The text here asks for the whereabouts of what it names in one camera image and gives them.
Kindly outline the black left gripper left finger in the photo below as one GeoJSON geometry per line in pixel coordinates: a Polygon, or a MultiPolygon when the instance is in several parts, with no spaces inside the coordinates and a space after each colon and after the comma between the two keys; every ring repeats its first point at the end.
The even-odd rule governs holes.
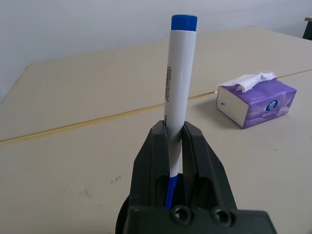
{"type": "Polygon", "coordinates": [[[169,157],[166,128],[157,122],[137,154],[131,181],[131,205],[164,207],[169,184],[169,157]]]}

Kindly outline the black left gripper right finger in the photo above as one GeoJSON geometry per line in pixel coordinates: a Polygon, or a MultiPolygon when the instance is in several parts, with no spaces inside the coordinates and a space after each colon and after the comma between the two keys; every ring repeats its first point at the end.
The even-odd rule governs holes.
{"type": "Polygon", "coordinates": [[[182,131],[185,204],[191,209],[236,209],[225,172],[201,130],[185,122],[182,131]]]}

